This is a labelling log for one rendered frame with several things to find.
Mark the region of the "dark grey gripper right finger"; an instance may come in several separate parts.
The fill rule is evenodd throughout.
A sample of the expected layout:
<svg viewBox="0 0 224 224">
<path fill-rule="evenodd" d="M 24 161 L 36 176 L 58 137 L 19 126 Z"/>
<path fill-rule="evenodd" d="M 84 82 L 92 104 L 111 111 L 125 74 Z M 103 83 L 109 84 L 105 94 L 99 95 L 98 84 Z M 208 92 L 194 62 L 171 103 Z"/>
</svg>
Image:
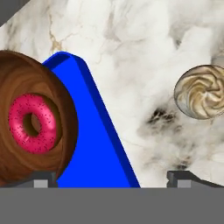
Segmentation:
<svg viewBox="0 0 224 224">
<path fill-rule="evenodd" d="M 222 185 L 200 179 L 190 171 L 168 171 L 166 177 L 168 179 L 166 186 L 171 188 L 193 188 L 203 186 L 222 188 Z"/>
</svg>

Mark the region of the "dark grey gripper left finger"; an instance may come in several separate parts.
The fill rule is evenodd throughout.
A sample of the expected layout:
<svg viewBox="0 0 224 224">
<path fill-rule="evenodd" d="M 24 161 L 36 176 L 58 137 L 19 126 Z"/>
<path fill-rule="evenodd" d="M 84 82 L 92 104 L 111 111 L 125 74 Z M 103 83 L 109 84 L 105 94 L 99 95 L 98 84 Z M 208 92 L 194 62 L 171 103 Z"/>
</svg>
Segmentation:
<svg viewBox="0 0 224 224">
<path fill-rule="evenodd" d="M 7 184 L 6 186 L 19 188 L 54 188 L 58 184 L 54 171 L 34 171 L 28 178 Z"/>
</svg>

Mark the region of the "pink sprinkled donut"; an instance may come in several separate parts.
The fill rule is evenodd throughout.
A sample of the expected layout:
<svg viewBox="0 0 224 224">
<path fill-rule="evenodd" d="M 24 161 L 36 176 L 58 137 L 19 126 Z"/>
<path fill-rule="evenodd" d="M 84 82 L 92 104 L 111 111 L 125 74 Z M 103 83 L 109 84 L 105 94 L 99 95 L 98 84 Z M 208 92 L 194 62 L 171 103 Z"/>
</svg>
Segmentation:
<svg viewBox="0 0 224 224">
<path fill-rule="evenodd" d="M 32 136 L 25 130 L 24 120 L 28 115 L 35 115 L 38 118 L 40 130 L 36 136 Z M 42 154 L 54 147 L 58 136 L 56 116 L 43 96 L 20 95 L 10 106 L 8 121 L 10 133 L 25 151 Z"/>
</svg>

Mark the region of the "blue tray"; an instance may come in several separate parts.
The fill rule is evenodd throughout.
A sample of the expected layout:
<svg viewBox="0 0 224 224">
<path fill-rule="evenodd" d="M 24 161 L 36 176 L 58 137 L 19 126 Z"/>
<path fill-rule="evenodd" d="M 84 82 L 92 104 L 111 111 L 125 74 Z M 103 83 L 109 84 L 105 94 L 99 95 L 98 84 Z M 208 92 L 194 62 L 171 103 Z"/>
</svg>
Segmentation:
<svg viewBox="0 0 224 224">
<path fill-rule="evenodd" d="M 44 65 L 62 81 L 78 116 L 78 141 L 60 187 L 138 187 L 109 113 L 86 62 L 68 52 L 56 52 Z"/>
</svg>

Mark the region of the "cream frosted cupcake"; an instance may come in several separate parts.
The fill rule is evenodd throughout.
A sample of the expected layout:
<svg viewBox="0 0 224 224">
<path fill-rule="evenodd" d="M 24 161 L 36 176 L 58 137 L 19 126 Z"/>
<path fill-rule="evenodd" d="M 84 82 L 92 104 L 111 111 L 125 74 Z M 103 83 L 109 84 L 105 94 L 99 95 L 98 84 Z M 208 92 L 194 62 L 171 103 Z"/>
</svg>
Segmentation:
<svg viewBox="0 0 224 224">
<path fill-rule="evenodd" d="M 224 113 L 224 68 L 202 65 L 191 68 L 178 80 L 174 101 L 187 116 L 211 119 Z"/>
</svg>

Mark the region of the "brown wooden bowl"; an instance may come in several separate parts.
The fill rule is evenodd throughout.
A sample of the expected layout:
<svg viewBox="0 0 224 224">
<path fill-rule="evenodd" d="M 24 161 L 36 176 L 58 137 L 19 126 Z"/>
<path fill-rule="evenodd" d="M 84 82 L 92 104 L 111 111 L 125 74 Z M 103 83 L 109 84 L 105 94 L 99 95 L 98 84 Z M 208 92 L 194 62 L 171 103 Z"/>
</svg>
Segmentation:
<svg viewBox="0 0 224 224">
<path fill-rule="evenodd" d="M 58 136 L 46 153 L 34 154 L 14 140 L 8 121 L 11 104 L 20 95 L 44 97 L 56 116 Z M 24 119 L 25 130 L 36 136 L 40 130 L 35 115 Z M 28 178 L 33 172 L 55 172 L 58 178 L 67 168 L 78 136 L 74 102 L 64 84 L 47 67 L 22 53 L 0 51 L 0 187 Z"/>
</svg>

